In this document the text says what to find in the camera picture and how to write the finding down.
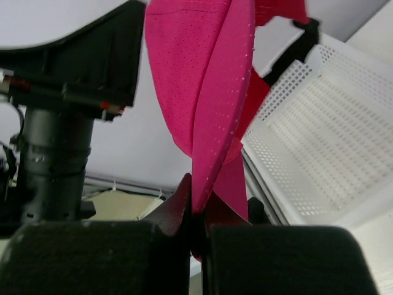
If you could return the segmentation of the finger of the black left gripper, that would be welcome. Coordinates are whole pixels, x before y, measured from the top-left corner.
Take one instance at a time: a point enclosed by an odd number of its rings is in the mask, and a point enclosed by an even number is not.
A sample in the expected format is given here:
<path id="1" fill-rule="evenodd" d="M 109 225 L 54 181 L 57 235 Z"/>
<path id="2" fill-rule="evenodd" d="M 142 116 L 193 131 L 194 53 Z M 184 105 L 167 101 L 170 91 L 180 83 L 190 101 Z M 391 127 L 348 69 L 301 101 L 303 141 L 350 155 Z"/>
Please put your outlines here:
<path id="1" fill-rule="evenodd" d="M 127 1 L 57 41 L 1 51 L 14 104 L 112 120 L 133 107 L 146 4 Z"/>

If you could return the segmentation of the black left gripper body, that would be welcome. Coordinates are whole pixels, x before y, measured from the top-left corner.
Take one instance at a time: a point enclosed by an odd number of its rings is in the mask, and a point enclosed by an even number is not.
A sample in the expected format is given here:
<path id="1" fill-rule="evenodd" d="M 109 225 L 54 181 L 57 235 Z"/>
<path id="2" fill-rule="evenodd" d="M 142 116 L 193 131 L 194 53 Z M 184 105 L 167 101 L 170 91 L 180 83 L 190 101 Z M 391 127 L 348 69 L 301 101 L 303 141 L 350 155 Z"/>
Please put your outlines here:
<path id="1" fill-rule="evenodd" d="M 74 112 L 28 107 L 18 113 L 20 131 L 1 143 L 1 238 L 36 221 L 80 221 L 95 215 L 84 201 L 93 119 Z"/>

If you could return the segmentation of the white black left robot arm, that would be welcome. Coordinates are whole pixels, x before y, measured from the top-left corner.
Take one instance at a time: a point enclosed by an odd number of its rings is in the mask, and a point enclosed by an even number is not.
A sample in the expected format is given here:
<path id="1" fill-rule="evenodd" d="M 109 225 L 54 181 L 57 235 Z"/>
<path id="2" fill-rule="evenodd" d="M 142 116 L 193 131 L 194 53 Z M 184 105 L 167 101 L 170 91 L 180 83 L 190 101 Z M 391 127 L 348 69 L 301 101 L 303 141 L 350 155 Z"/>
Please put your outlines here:
<path id="1" fill-rule="evenodd" d="M 1 238 L 39 221 L 133 219 L 153 201 L 84 183 L 93 124 L 134 103 L 145 4 L 126 1 L 55 37 L 38 30 L 70 21 L 61 1 L 2 1 L 1 104 L 19 130 L 1 142 Z"/>

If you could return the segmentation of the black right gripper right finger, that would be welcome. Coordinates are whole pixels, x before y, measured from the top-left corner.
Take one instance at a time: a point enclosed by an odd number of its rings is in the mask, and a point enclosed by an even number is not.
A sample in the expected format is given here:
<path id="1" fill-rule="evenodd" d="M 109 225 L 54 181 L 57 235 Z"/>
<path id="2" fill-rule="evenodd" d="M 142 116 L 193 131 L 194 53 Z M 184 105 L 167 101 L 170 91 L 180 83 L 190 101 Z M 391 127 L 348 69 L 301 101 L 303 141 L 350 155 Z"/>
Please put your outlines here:
<path id="1" fill-rule="evenodd" d="M 376 294 L 356 239 L 329 226 L 252 225 L 218 196 L 203 218 L 204 294 Z"/>

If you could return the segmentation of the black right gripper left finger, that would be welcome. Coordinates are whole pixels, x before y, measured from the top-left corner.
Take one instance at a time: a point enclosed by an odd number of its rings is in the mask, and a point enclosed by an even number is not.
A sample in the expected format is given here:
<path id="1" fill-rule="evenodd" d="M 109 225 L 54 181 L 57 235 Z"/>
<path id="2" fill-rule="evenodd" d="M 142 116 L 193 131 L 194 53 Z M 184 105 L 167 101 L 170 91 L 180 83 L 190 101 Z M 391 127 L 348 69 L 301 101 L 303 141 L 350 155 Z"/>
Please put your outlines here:
<path id="1" fill-rule="evenodd" d="M 22 226 L 1 258 L 1 293 L 187 294 L 191 182 L 139 221 Z"/>

